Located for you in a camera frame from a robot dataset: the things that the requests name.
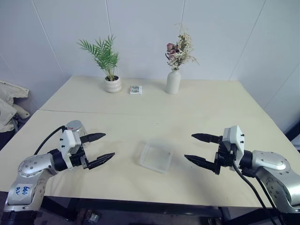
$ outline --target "table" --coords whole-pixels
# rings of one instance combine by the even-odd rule
[[[218,146],[200,142],[191,134],[222,135],[224,128],[237,124],[245,133],[247,150],[282,154],[300,173],[300,154],[239,82],[182,81],[177,95],[166,94],[163,84],[160,80],[128,79],[123,80],[120,93],[109,94],[99,87],[97,78],[72,77],[0,152],[0,170],[5,171],[1,178],[6,181],[0,183],[0,190],[9,190],[22,159],[32,155],[55,128],[71,120],[80,120],[89,133],[107,134],[86,150],[90,160],[109,152],[116,154],[90,171],[77,167],[60,172],[49,179],[46,195],[260,207],[252,190],[229,168],[221,168],[217,176],[183,156],[198,155],[213,161]],[[142,85],[143,95],[129,95],[129,85]],[[52,137],[40,154],[57,148],[59,136]],[[166,174],[137,163],[145,143],[152,138],[176,146]],[[256,181],[250,180],[270,206]]]

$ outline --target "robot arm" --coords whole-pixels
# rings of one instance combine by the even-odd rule
[[[233,163],[242,174],[257,176],[267,188],[273,202],[282,213],[300,213],[300,176],[296,174],[289,162],[281,155],[273,152],[244,150],[244,134],[239,126],[224,130],[223,136],[194,134],[194,138],[219,144],[215,161],[209,162],[202,157],[185,155],[194,164],[212,170],[219,175],[221,166]]]
[[[115,153],[105,154],[89,162],[83,144],[95,141],[105,134],[79,136],[76,130],[66,129],[60,138],[60,150],[43,155],[33,155],[21,162],[18,176],[11,186],[2,216],[2,225],[32,225],[40,209],[47,181],[59,171],[82,165],[92,169],[108,161]]]

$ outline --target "small box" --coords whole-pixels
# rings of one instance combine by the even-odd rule
[[[142,94],[142,87],[141,86],[130,86],[129,93],[131,95],[141,95]]]

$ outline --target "potted plant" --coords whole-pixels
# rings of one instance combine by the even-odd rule
[[[87,40],[79,40],[81,49],[88,51],[94,57],[94,61],[104,70],[106,78],[104,79],[105,90],[115,93],[121,90],[121,79],[114,74],[118,62],[118,53],[113,52],[113,35],[101,41],[96,40],[96,44],[90,44]]]
[[[188,61],[197,62],[196,58],[190,55],[193,50],[191,36],[184,32],[183,35],[178,37],[179,41],[176,44],[167,44],[167,52],[165,53],[168,59],[167,64],[172,69],[172,72],[168,75],[165,88],[168,94],[176,94],[179,90],[181,79],[179,66]]]

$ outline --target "white wall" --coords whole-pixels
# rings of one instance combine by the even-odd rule
[[[78,39],[116,35],[118,75],[165,79],[183,22],[200,65],[183,79],[238,79],[286,131],[300,118],[298,0],[0,0],[0,79],[32,112],[72,75],[103,76]]]

